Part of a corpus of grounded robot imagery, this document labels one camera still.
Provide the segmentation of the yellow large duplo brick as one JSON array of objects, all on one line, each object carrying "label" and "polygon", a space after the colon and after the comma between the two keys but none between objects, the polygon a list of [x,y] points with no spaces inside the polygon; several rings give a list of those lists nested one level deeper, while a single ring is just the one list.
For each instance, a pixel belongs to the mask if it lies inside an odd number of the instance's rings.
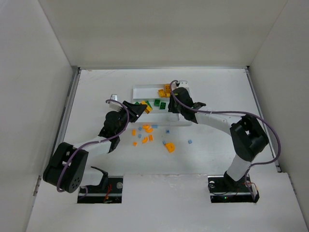
[{"label": "yellow large duplo brick", "polygon": [[146,108],[144,110],[146,114],[149,114],[150,112],[152,112],[153,109],[150,108],[145,101],[141,101],[141,104],[146,105]]}]

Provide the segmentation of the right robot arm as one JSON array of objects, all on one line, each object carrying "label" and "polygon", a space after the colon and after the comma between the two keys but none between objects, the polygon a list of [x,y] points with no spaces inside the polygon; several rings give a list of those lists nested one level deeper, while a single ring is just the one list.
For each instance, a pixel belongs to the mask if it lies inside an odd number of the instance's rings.
[{"label": "right robot arm", "polygon": [[205,106],[204,103],[193,102],[186,88],[178,87],[170,94],[168,109],[188,121],[210,126],[231,136],[236,154],[224,173],[224,182],[229,188],[235,188],[244,182],[246,171],[268,145],[269,139],[256,117],[250,114],[207,113]]}]

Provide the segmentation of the yellow long duplo brick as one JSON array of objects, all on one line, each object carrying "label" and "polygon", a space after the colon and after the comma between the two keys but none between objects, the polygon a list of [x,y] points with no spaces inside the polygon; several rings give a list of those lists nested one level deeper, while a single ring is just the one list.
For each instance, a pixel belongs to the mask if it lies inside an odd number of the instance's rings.
[{"label": "yellow long duplo brick", "polygon": [[160,98],[166,98],[166,93],[165,93],[164,89],[159,89],[158,94],[159,94]]}]

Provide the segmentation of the green two-stud duplo brick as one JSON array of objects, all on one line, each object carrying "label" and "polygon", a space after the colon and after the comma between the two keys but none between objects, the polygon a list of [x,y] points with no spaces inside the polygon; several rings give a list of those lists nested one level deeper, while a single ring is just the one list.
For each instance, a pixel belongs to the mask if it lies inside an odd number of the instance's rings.
[{"label": "green two-stud duplo brick", "polygon": [[159,109],[160,110],[165,110],[165,108],[166,108],[166,103],[165,102],[161,102],[160,106],[159,106]]}]

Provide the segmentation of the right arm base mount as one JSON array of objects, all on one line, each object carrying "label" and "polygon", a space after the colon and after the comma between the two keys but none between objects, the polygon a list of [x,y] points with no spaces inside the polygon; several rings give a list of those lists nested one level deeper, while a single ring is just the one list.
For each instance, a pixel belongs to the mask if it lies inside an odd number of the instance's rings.
[{"label": "right arm base mount", "polygon": [[223,175],[210,175],[208,190],[211,203],[257,203],[260,199],[257,185],[251,182],[249,176],[246,181],[241,180],[238,186],[229,187]]}]

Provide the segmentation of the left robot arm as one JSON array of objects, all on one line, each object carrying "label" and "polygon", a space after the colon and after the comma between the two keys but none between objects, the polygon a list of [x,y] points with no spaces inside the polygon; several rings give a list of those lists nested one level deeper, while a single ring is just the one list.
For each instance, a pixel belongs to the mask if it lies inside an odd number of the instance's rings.
[{"label": "left robot arm", "polygon": [[106,114],[103,128],[95,138],[80,145],[62,142],[50,158],[42,178],[58,192],[73,193],[78,187],[85,186],[83,175],[87,162],[95,156],[113,152],[128,124],[136,122],[148,107],[148,104],[120,103],[112,99],[106,103],[118,109]]}]

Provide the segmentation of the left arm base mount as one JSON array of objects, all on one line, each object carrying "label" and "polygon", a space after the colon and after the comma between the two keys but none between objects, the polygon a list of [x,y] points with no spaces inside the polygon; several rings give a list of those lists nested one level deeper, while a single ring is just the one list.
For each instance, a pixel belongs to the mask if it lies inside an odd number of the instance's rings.
[{"label": "left arm base mount", "polygon": [[122,202],[123,176],[112,176],[107,171],[92,166],[83,177],[78,192],[79,204],[118,204]]}]

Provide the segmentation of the yellow rounded ladybug brick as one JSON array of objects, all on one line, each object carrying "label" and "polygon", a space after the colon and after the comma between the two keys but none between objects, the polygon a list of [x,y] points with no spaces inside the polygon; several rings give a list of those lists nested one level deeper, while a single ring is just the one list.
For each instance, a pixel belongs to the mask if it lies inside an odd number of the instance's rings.
[{"label": "yellow rounded ladybug brick", "polygon": [[170,93],[171,90],[170,90],[170,84],[167,84],[164,86],[164,90],[165,90],[165,93]]}]

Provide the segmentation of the green square duplo brick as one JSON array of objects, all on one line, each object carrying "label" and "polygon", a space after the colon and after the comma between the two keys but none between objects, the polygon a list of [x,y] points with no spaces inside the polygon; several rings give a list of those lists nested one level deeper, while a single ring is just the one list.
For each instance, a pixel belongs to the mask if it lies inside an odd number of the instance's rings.
[{"label": "green square duplo brick", "polygon": [[155,99],[154,106],[159,107],[160,103],[161,103],[161,101],[159,99]]}]

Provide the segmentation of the orange D-shaped arch brick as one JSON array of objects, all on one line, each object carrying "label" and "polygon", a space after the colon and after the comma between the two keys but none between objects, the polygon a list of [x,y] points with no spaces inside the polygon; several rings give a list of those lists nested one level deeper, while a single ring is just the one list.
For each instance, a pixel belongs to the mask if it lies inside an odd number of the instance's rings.
[{"label": "orange D-shaped arch brick", "polygon": [[169,153],[172,153],[175,150],[175,145],[173,143],[166,143],[165,148]]}]

